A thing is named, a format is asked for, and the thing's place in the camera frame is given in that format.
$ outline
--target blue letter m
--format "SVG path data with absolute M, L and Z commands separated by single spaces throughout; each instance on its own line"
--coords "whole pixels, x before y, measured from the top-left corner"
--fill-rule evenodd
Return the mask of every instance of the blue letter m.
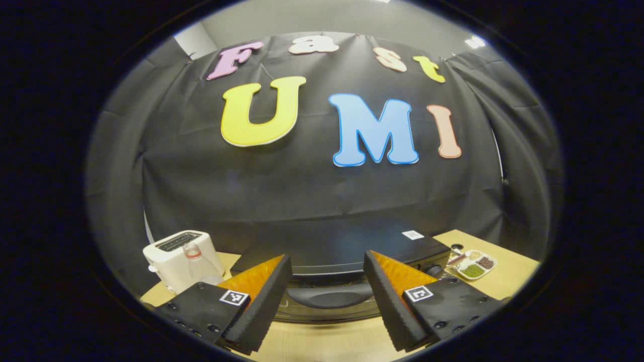
M 418 153 L 413 148 L 409 112 L 412 107 L 401 100 L 390 99 L 384 104 L 380 119 L 376 119 L 363 99 L 355 94 L 333 94 L 328 98 L 340 114 L 340 152 L 333 156 L 339 167 L 360 166 L 366 156 L 358 148 L 358 136 L 375 163 L 383 159 L 389 137 L 392 148 L 387 153 L 393 164 L 414 164 Z

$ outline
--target clear bottle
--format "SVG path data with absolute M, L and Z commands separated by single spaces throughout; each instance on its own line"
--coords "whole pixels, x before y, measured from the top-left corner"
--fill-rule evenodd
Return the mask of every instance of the clear bottle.
M 202 256 L 199 246 L 195 243 L 184 245 L 184 254 L 188 258 L 188 271 L 193 283 L 199 281 L 217 285 L 223 281 L 221 273 L 208 259 Z

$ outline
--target white toaster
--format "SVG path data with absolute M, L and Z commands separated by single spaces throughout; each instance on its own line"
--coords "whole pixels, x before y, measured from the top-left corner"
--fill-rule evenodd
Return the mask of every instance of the white toaster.
M 222 276 L 225 273 L 208 233 L 184 230 L 168 236 L 143 248 L 143 255 L 150 263 L 148 269 L 155 272 L 166 287 L 175 294 L 183 292 L 194 284 L 188 270 L 188 259 L 184 255 L 183 246 L 187 243 L 197 244 L 202 257 L 213 263 Z

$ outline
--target white label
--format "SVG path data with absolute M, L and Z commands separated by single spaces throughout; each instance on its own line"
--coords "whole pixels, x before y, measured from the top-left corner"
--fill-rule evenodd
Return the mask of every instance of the white label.
M 232 305 L 241 305 L 246 298 L 248 298 L 246 293 L 227 291 L 219 300 Z
M 425 298 L 429 298 L 430 296 L 434 295 L 434 293 L 430 292 L 429 289 L 427 289 L 424 285 L 421 285 L 420 287 L 408 289 L 405 291 L 405 293 L 413 303 L 419 300 L 423 300 Z
M 403 235 L 407 236 L 409 239 L 412 239 L 412 240 L 424 238 L 423 235 L 416 233 L 414 230 L 405 231 L 403 232 Z

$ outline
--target wooden table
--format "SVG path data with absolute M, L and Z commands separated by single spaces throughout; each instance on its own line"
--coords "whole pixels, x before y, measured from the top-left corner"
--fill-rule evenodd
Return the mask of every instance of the wooden table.
M 539 266 L 535 260 L 458 230 L 434 238 L 448 247 L 457 243 L 463 245 L 462 251 L 475 249 L 494 257 L 498 263 L 492 271 L 479 280 L 467 282 L 498 300 L 516 294 Z M 226 268 L 224 279 L 228 279 L 230 267 L 240 255 L 217 254 Z M 141 297 L 141 301 L 157 307 L 174 296 L 159 282 Z M 388 362 L 415 352 L 396 352 L 382 318 L 374 317 L 327 325 L 273 321 L 260 350 L 253 352 L 250 358 L 259 362 Z

